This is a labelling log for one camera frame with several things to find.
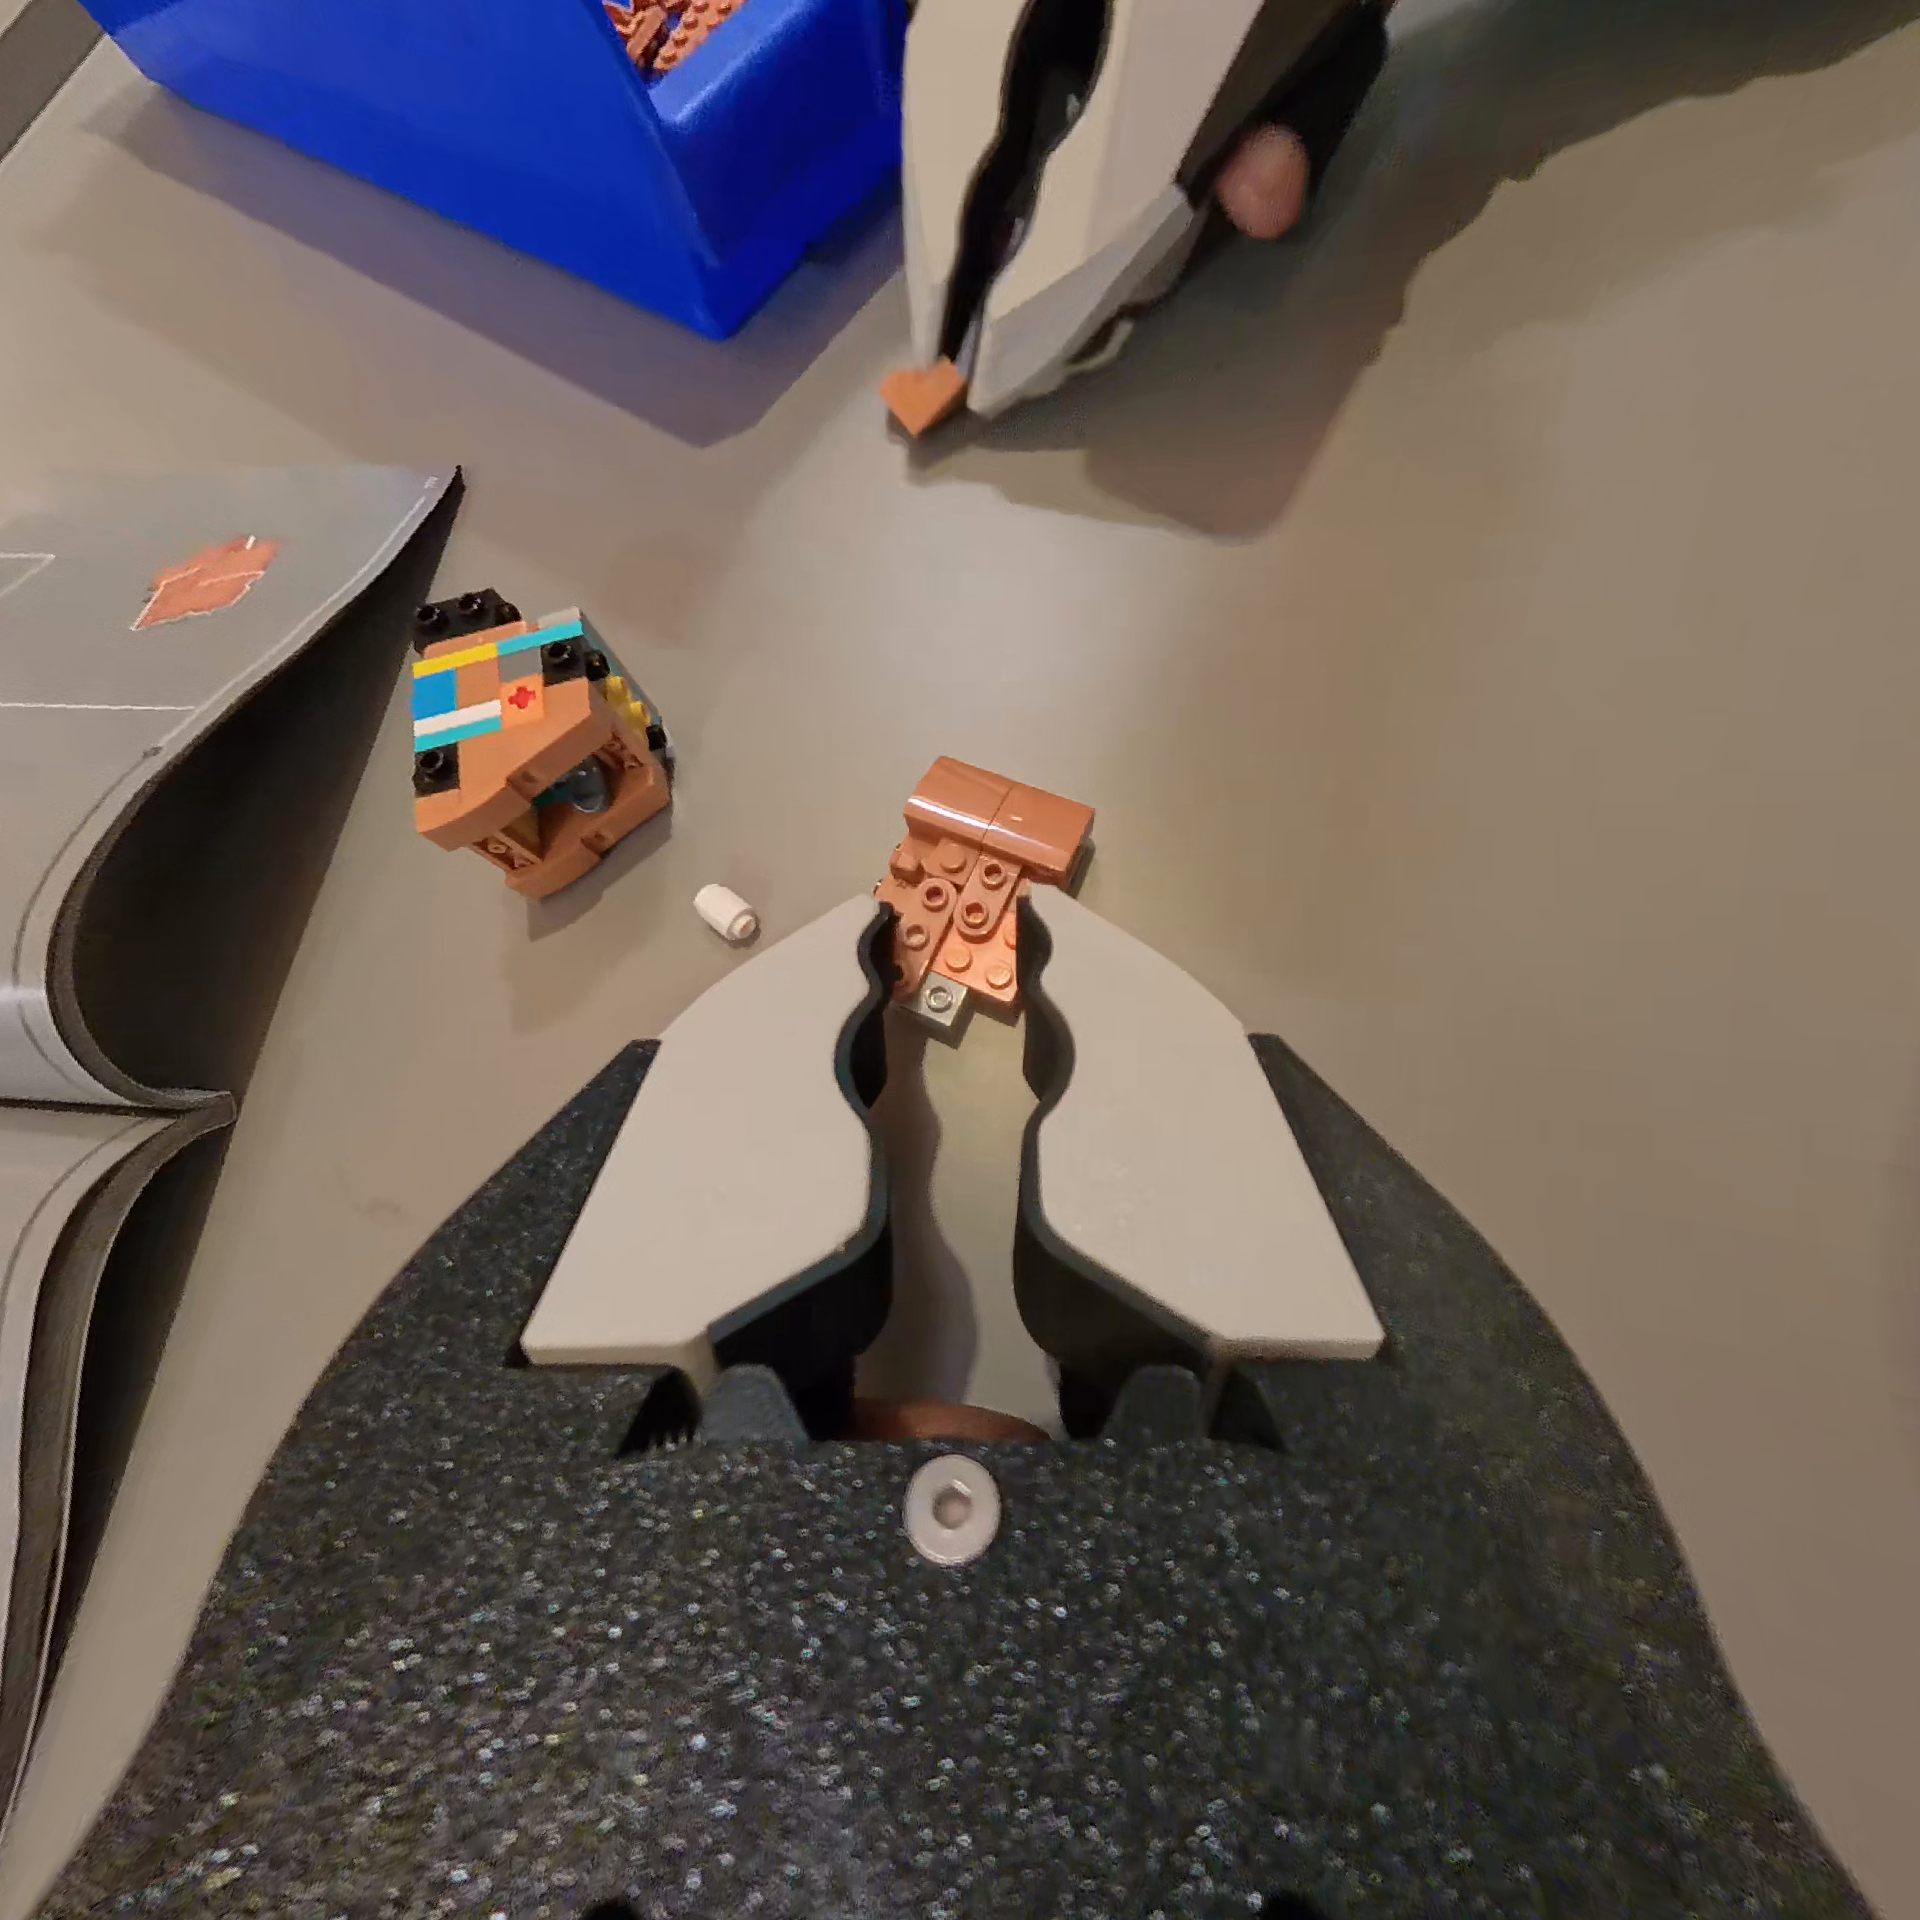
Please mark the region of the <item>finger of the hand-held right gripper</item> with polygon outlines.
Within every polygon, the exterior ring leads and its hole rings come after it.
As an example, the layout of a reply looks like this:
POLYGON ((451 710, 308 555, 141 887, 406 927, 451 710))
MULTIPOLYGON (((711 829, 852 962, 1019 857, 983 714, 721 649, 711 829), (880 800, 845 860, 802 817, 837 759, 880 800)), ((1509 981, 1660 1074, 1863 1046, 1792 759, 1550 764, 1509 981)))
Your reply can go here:
POLYGON ((970 411, 1104 365, 1189 263, 1189 142, 1261 3, 1029 3, 970 185, 970 411))
POLYGON ((1104 3, 910 3, 903 204, 910 343, 975 373, 988 297, 1107 50, 1104 3))

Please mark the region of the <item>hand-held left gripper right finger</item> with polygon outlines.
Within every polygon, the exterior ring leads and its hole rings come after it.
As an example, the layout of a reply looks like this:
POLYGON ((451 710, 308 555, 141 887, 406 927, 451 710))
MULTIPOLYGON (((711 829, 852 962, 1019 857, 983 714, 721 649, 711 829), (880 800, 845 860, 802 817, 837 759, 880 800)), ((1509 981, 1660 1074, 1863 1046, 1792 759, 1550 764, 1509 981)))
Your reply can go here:
POLYGON ((1059 1368, 1369 1362, 1384 1330, 1252 1031, 1066 892, 1019 908, 1019 1313, 1059 1368))

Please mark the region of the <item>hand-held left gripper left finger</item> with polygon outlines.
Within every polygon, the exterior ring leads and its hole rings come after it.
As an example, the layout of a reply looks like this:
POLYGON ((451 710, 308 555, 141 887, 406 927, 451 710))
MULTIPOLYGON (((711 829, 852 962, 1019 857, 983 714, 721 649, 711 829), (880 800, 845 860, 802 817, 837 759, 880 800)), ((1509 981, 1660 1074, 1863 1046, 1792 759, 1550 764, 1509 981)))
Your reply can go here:
POLYGON ((825 1366, 876 1338, 890 936, 883 902, 843 902, 665 1024, 519 1331, 533 1366, 815 1368, 793 1310, 825 1310, 825 1366))

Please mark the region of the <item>small brown brick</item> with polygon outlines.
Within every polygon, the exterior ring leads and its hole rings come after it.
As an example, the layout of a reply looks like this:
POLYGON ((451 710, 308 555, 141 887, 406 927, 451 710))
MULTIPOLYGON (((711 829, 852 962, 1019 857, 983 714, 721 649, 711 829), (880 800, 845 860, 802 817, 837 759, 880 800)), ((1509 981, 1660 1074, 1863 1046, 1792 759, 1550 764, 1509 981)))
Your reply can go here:
POLYGON ((890 373, 880 386, 880 398, 893 426, 910 440, 922 440, 968 411, 970 383, 951 357, 941 357, 923 365, 890 373))

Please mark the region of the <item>brown brick assembly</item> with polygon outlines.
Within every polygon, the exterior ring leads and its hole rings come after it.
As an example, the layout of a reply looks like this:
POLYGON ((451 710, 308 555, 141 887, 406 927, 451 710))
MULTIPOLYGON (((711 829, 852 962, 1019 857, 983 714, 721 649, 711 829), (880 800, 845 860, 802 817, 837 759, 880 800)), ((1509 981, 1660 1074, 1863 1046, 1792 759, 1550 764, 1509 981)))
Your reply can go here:
POLYGON ((1019 902, 1043 884, 1082 884, 1095 822, 1091 803, 934 758, 876 880, 893 908, 896 1006, 945 1038, 977 1007, 1014 1017, 1022 1006, 1019 902))

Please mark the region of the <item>loose brown bricks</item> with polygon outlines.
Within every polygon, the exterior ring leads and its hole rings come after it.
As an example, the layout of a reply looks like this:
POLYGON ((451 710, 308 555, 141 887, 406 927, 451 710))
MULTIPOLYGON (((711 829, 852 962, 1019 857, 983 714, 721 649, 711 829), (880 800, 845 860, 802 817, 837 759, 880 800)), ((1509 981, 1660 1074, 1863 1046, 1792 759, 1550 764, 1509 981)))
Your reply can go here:
POLYGON ((602 3, 638 76, 657 81, 704 50, 745 3, 602 3))

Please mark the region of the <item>multicoloured brick model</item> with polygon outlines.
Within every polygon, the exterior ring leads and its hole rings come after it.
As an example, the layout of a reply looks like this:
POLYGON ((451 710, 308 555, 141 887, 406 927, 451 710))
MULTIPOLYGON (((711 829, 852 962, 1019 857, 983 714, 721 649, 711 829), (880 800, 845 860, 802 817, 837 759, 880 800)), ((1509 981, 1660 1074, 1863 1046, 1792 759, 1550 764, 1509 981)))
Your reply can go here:
POLYGON ((411 618, 418 831, 475 851, 519 897, 595 872, 672 803, 661 704, 582 606, 526 618, 495 587, 411 618))

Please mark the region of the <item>large blue storage bin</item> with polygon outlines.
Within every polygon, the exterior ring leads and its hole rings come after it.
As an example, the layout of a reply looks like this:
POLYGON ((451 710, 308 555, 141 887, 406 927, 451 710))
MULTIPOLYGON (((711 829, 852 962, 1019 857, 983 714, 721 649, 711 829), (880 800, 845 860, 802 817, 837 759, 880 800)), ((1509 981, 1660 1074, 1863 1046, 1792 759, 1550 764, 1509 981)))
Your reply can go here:
POLYGON ((745 3, 647 81, 602 3, 86 3, 145 79, 730 338, 899 181, 904 3, 745 3))

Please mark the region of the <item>grey instruction booklet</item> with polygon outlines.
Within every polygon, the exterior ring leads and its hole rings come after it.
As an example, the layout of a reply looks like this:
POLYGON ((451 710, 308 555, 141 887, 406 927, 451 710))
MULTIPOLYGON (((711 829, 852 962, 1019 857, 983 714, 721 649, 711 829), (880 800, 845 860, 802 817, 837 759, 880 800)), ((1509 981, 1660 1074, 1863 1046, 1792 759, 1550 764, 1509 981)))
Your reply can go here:
POLYGON ((5 1818, 123 1233, 179 1260, 465 474, 48 484, 5 522, 5 1818))

